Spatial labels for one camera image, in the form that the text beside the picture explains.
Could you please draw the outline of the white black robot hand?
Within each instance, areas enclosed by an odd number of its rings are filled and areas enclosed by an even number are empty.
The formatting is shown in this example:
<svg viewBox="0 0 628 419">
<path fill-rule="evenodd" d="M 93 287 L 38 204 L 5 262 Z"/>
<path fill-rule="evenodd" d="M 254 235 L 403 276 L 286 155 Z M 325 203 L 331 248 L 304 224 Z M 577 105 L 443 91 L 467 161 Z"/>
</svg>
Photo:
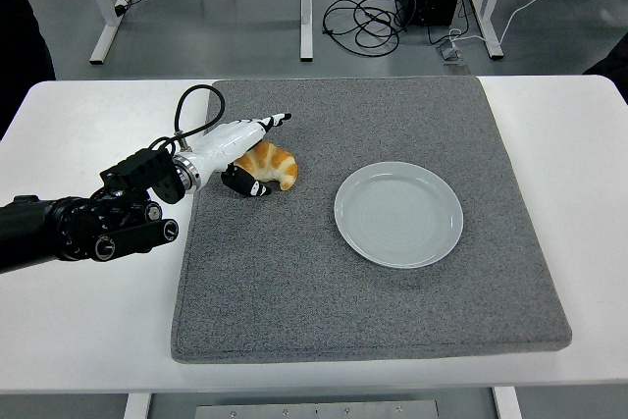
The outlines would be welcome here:
<svg viewBox="0 0 628 419">
<path fill-rule="evenodd" d="M 173 161 L 186 193 L 196 193 L 207 185 L 214 173 L 226 174 L 227 186 L 246 196 L 261 196 L 269 190 L 236 160 L 263 141 L 267 132 L 280 127 L 291 113 L 263 119 L 236 120 L 209 131 L 189 149 L 181 149 Z"/>
</svg>

